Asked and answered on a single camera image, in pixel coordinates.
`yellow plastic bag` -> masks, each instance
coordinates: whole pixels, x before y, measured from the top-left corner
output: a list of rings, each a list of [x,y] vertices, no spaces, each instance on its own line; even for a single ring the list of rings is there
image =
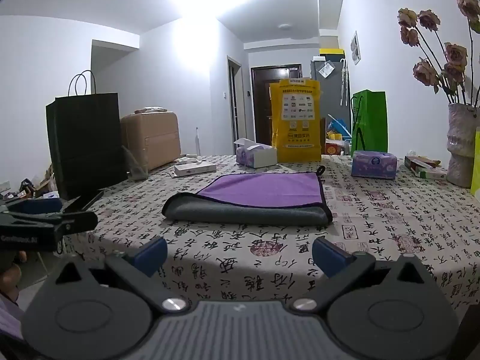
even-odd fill
[[[480,202],[480,127],[477,128],[475,133],[475,162],[470,193]]]
[[[272,144],[278,162],[321,161],[320,83],[308,78],[282,79],[270,85],[270,96]]]

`wall outlet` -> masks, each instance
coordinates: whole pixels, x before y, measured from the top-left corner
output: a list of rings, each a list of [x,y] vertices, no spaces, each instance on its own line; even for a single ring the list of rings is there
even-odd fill
[[[8,191],[10,189],[10,181],[5,181],[0,184],[0,192]]]

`beige suitcase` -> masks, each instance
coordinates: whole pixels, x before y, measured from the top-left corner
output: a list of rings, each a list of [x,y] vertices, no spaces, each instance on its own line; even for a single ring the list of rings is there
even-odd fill
[[[177,116],[173,112],[148,112],[120,120],[122,144],[143,169],[152,170],[180,157]]]

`ribbed gray panel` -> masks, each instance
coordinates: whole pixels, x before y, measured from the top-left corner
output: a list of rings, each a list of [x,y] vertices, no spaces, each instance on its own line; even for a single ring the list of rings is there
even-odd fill
[[[200,302],[160,321],[127,360],[353,360],[316,318],[290,314],[280,302]]]

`white patterned tablecloth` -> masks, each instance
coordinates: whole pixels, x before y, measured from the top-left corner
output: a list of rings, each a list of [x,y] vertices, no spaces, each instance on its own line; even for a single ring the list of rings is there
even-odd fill
[[[340,248],[368,251],[379,260],[415,253],[447,296],[459,318],[480,299],[480,203],[446,181],[416,178],[404,166],[395,181],[353,178],[347,156],[323,156],[325,197],[334,222],[325,229],[172,222],[165,201],[197,192],[220,175],[254,173],[234,156],[204,159],[214,173],[171,178],[170,166],[142,182],[108,188],[91,210],[98,226],[66,237],[67,251],[98,259],[114,250],[139,248],[157,235],[169,257],[157,279],[190,302],[196,299],[272,299],[289,302],[315,287],[323,273],[313,264],[318,236]],[[315,172],[320,163],[284,163],[259,171]]]

